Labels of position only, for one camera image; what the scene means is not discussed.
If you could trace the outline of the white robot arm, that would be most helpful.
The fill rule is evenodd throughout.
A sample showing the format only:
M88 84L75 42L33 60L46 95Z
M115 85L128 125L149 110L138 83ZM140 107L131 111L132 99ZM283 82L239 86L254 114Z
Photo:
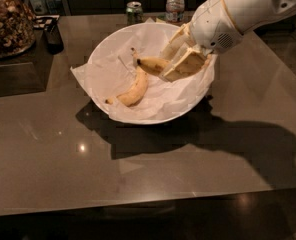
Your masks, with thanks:
M190 77L206 68L213 54L238 45L246 33L295 14L296 0L207 0L162 51L169 64L160 77L169 82Z

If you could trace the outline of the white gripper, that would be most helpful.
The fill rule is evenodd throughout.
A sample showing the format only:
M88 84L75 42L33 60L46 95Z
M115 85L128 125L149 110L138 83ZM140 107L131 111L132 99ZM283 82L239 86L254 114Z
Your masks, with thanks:
M197 8L190 24L183 24L160 52L161 58L171 60L161 78L174 82L195 75L208 66L205 54L224 53L238 45L242 37L224 0L207 0ZM205 54L194 49L196 44Z

